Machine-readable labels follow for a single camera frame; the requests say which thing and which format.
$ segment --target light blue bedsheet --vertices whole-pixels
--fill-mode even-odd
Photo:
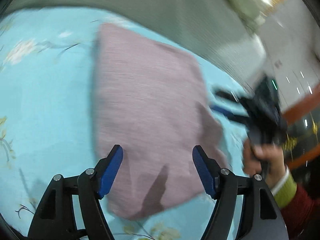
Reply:
[[[75,176],[94,167],[91,88],[98,27],[113,22],[156,41],[177,44],[105,10],[43,8],[22,10],[0,22],[0,212],[27,235],[37,203],[52,177]],[[229,75],[196,56],[212,102],[239,113],[239,106],[218,101],[212,86],[243,93]],[[233,172],[243,175],[243,126],[217,114],[224,128],[221,149]],[[234,239],[240,219],[238,197],[228,239]],[[200,239],[214,208],[205,193],[176,208],[142,221],[125,221],[101,206],[116,240]],[[18,211],[24,205],[28,210]],[[75,198],[78,228],[83,228]]]

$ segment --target pink cloth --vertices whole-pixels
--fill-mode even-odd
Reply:
[[[221,127],[207,107],[196,59],[183,50],[112,24],[100,28],[96,73],[97,147],[124,159],[108,194],[117,216],[139,219],[204,191],[192,161],[201,145],[227,167]]]

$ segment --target white bracelet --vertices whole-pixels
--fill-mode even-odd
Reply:
[[[290,171],[289,171],[288,167],[286,167],[284,176],[271,189],[271,193],[273,194],[273,196],[276,195],[279,192],[279,190],[282,188],[282,186],[285,184],[285,182],[289,178],[289,174],[290,174]]]

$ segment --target metal screw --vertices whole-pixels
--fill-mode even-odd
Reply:
[[[262,180],[262,177],[261,177],[261,175],[259,175],[259,174],[255,174],[255,175],[254,175],[254,178],[255,178],[256,180]]]
[[[230,173],[230,171],[228,169],[221,169],[221,173],[223,175],[228,175]]]
[[[57,174],[57,175],[53,176],[53,180],[55,180],[55,181],[58,181],[60,179],[61,179],[61,175],[60,174]]]
[[[85,174],[87,174],[87,175],[92,175],[92,174],[94,174],[94,169],[93,169],[93,168],[88,168],[88,169],[85,171]]]
[[[233,95],[233,98],[235,99],[235,101],[236,101],[237,103],[239,103],[239,99],[238,99],[238,97],[236,96],[236,94],[235,94],[233,91],[231,91],[231,94]]]

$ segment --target human hand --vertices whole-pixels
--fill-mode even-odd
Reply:
[[[264,144],[253,147],[253,154],[259,159],[268,161],[270,169],[265,181],[270,189],[285,175],[283,151],[280,146]],[[252,177],[261,173],[261,164],[252,154],[249,139],[243,145],[243,172]]]

